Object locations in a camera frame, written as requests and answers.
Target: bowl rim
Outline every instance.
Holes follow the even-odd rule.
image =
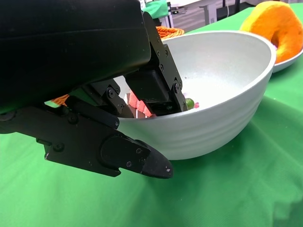
[[[259,39],[261,41],[263,41],[264,43],[267,44],[270,52],[271,52],[271,58],[269,60],[269,63],[267,65],[267,67],[264,69],[264,71],[257,77],[255,78],[252,82],[250,82],[248,85],[244,86],[242,89],[240,89],[232,98],[227,98],[224,101],[221,101],[213,106],[207,107],[207,108],[195,108],[195,109],[191,109],[191,110],[187,110],[184,112],[180,112],[180,113],[173,113],[170,115],[166,115],[166,116],[158,116],[158,117],[154,117],[154,118],[119,118],[119,120],[121,122],[128,122],[128,121],[136,121],[136,122],[141,122],[141,121],[158,121],[158,120],[168,120],[168,119],[172,119],[172,118],[176,118],[176,117],[181,117],[181,116],[185,116],[185,115],[189,115],[189,114],[193,114],[196,112],[204,112],[207,111],[211,108],[214,108],[218,105],[222,105],[230,100],[236,99],[238,96],[240,96],[241,94],[243,94],[244,92],[250,90],[251,88],[253,88],[254,86],[256,86],[262,79],[264,79],[269,73],[270,71],[273,70],[274,66],[275,66],[275,62],[276,62],[276,49],[274,48],[273,44],[267,40],[266,38],[260,36],[260,35],[256,35],[254,33],[250,33],[250,32],[244,32],[244,31],[235,31],[235,30],[218,30],[218,31],[202,31],[202,32],[197,32],[197,33],[193,33],[193,34],[185,34],[185,35],[181,35],[181,36],[176,36],[176,37],[172,37],[172,38],[168,38],[163,40],[164,42],[167,40],[171,40],[171,39],[180,39],[183,38],[184,36],[189,36],[189,35],[199,35],[199,34],[207,34],[207,33],[236,33],[236,34],[242,34],[242,35],[248,35],[251,37],[254,37],[256,39]]]
[[[300,57],[302,54],[303,54],[303,47],[302,47],[302,49],[300,50],[300,52],[298,52],[294,57],[292,57],[292,58],[290,58],[290,59],[287,59],[287,60],[285,60],[285,61],[279,62],[279,63],[275,64],[274,67],[277,67],[277,66],[286,64],[286,63],[288,63],[288,62],[290,62],[290,61],[292,61],[292,60],[295,60],[296,58]]]

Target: table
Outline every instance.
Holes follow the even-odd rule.
[[[168,0],[172,8],[203,8],[205,25],[217,21],[216,0]]]
[[[303,20],[303,4],[292,8]],[[239,29],[249,15],[198,31]],[[215,152],[174,161],[160,180],[110,178],[44,161],[42,145],[0,135],[1,227],[302,227],[303,57],[272,76],[248,126]]]

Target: black metal bracket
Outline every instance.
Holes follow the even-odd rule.
[[[151,59],[138,71],[125,75],[130,89],[152,114],[168,115],[187,110],[182,80],[167,45],[163,45],[152,17],[143,19],[150,41]]]
[[[157,178],[173,176],[161,153],[116,130],[116,116],[74,96],[65,103],[68,107],[39,105],[2,114],[1,132],[35,137],[44,145],[46,160],[91,172],[118,176],[124,168]]]
[[[113,79],[84,85],[69,93],[117,117],[133,118],[132,111],[119,94],[120,87]]]

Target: food item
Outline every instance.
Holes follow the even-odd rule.
[[[290,5],[282,1],[258,4],[243,22],[241,31],[260,35],[277,47],[276,63],[297,55],[303,48],[303,26]]]
[[[191,98],[186,98],[185,101],[188,110],[191,110],[195,107],[195,102]]]
[[[124,100],[129,105],[135,118],[146,118],[156,116],[149,111],[143,101],[139,101],[137,99],[137,97],[132,91],[126,94]],[[186,105],[188,110],[199,107],[199,103],[195,103],[191,98],[186,98]]]

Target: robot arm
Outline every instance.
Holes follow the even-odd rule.
[[[160,152],[118,131],[118,117],[133,117],[120,75],[151,113],[187,110],[169,48],[139,1],[2,1],[0,49],[0,133],[35,137],[45,159],[64,165],[172,177]],[[44,104],[65,94],[67,106]]]

